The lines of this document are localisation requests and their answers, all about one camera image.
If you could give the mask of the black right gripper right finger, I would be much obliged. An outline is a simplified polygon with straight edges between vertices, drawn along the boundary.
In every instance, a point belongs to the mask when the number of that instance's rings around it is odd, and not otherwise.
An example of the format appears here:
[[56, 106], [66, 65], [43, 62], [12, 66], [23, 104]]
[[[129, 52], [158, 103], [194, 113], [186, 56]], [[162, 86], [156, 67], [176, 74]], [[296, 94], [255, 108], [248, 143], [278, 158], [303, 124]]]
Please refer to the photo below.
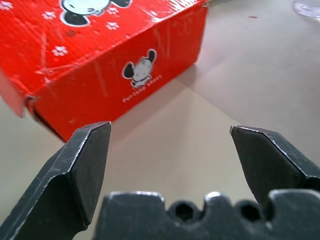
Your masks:
[[266, 204], [272, 190], [320, 192], [320, 167], [280, 133], [242, 125], [231, 126], [229, 133], [246, 182], [259, 204]]

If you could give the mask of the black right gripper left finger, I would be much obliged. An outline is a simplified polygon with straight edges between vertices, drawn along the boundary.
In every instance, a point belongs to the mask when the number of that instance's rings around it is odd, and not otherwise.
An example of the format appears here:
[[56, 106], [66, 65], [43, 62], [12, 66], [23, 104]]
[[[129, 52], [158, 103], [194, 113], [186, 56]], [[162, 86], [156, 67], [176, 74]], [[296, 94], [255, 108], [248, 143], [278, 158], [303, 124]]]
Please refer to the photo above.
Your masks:
[[0, 240], [73, 240], [92, 223], [111, 136], [85, 125], [50, 157], [0, 225]]

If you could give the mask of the red shallow cardboard box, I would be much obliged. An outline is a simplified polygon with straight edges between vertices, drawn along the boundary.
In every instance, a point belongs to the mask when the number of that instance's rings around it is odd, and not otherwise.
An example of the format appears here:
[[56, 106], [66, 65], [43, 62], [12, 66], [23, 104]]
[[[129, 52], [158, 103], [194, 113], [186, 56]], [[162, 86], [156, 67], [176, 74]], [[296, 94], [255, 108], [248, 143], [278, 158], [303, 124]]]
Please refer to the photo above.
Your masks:
[[0, 98], [63, 141], [193, 65], [208, 0], [0, 0]]

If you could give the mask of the clear bottle with purple cap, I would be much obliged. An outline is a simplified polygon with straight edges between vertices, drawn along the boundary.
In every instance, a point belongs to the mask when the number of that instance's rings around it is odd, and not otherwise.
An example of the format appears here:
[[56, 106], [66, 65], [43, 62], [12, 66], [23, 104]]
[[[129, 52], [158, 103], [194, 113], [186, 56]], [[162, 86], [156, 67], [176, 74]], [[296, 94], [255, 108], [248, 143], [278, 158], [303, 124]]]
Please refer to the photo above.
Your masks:
[[301, 16], [320, 20], [320, 0], [293, 0], [292, 8]]

